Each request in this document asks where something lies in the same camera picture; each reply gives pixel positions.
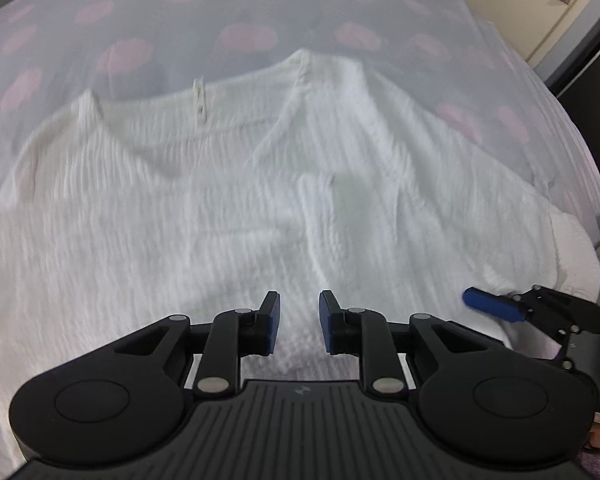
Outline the white muslin shirt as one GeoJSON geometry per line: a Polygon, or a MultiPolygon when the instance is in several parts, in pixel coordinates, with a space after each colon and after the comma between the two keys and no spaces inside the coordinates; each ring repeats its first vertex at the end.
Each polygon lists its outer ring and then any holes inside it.
{"type": "Polygon", "coordinates": [[[300,50],[162,98],[86,92],[30,136],[0,191],[0,477],[22,461],[27,380],[173,311],[208,321],[282,297],[273,377],[348,376],[317,348],[317,297],[393,321],[468,310],[468,287],[588,300],[579,221],[360,62],[300,50]]]}

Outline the polka dot bed sheet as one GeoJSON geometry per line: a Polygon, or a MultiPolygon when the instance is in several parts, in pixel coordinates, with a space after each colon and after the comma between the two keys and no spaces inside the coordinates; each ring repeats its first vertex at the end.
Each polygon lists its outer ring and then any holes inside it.
{"type": "Polygon", "coordinates": [[[464,0],[15,0],[0,9],[0,186],[29,134],[86,90],[132,100],[295,50],[358,58],[576,216],[600,172],[541,78],[464,0]]]}

